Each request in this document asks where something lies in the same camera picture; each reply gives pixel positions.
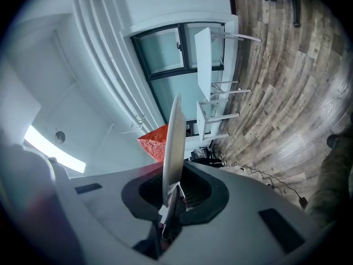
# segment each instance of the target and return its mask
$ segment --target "chair leg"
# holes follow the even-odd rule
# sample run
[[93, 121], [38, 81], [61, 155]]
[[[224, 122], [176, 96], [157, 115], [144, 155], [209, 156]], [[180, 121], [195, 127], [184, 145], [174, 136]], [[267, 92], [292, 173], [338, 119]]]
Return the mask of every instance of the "chair leg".
[[300, 1], [292, 0], [293, 5], [293, 25], [295, 28], [300, 28]]

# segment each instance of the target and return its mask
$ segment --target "black vent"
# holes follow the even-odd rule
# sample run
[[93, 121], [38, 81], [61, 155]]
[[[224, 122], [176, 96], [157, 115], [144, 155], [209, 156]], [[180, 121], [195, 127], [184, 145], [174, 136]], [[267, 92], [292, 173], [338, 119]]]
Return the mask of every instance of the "black vent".
[[[197, 207], [209, 198], [212, 192], [212, 188], [206, 180], [187, 168], [183, 169], [180, 185], [185, 194], [187, 208], [183, 202], [178, 201], [175, 216]], [[162, 174], [141, 184], [138, 193], [146, 202], [159, 210], [163, 204]]]

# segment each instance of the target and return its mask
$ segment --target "ceiling light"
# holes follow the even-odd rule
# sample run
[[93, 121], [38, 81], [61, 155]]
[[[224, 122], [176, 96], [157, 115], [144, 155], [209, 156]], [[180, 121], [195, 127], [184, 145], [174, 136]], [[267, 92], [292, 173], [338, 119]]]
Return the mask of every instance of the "ceiling light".
[[55, 157], [57, 162], [79, 173], [84, 172], [86, 163], [72, 157], [63, 152], [61, 149], [52, 144], [44, 136], [42, 136], [34, 127], [29, 126], [24, 138], [36, 149], [48, 157]]

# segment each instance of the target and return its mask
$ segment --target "wooden floor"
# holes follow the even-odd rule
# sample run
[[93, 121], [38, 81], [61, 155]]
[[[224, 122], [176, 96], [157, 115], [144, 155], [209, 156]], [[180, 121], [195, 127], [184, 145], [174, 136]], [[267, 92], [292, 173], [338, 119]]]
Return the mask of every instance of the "wooden floor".
[[[350, 43], [318, 0], [301, 0], [299, 29], [292, 25], [291, 0], [236, 0], [236, 9], [239, 33], [263, 42], [239, 42], [234, 79], [252, 92], [229, 96], [225, 113], [240, 117], [223, 121], [220, 133], [230, 136], [215, 141], [215, 149], [228, 164], [268, 172], [309, 199], [330, 151], [326, 138], [350, 124]], [[259, 173], [236, 172], [262, 180]], [[274, 183], [298, 204], [292, 190]]]

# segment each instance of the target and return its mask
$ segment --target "glass window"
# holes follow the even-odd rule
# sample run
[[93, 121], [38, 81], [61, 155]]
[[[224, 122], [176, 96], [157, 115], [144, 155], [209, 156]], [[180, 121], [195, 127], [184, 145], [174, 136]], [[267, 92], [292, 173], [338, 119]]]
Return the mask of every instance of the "glass window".
[[184, 67], [178, 28], [145, 35], [140, 46], [151, 74]]
[[[190, 67], [196, 68], [196, 45], [195, 34], [199, 33], [205, 28], [211, 28], [211, 32], [224, 32], [224, 26], [215, 23], [191, 23], [185, 24], [186, 42], [188, 44], [188, 55]], [[212, 66], [223, 65], [223, 46], [224, 39], [216, 38], [212, 41]]]
[[[219, 82], [222, 79], [222, 71], [212, 72], [212, 82]], [[205, 96], [197, 84], [197, 73], [188, 73], [173, 77], [166, 77], [151, 81], [151, 86], [159, 104], [161, 113], [166, 121], [169, 121], [175, 96], [181, 95], [181, 109], [186, 120], [196, 119], [196, 101], [204, 101]], [[214, 105], [205, 105], [207, 116], [215, 115]]]

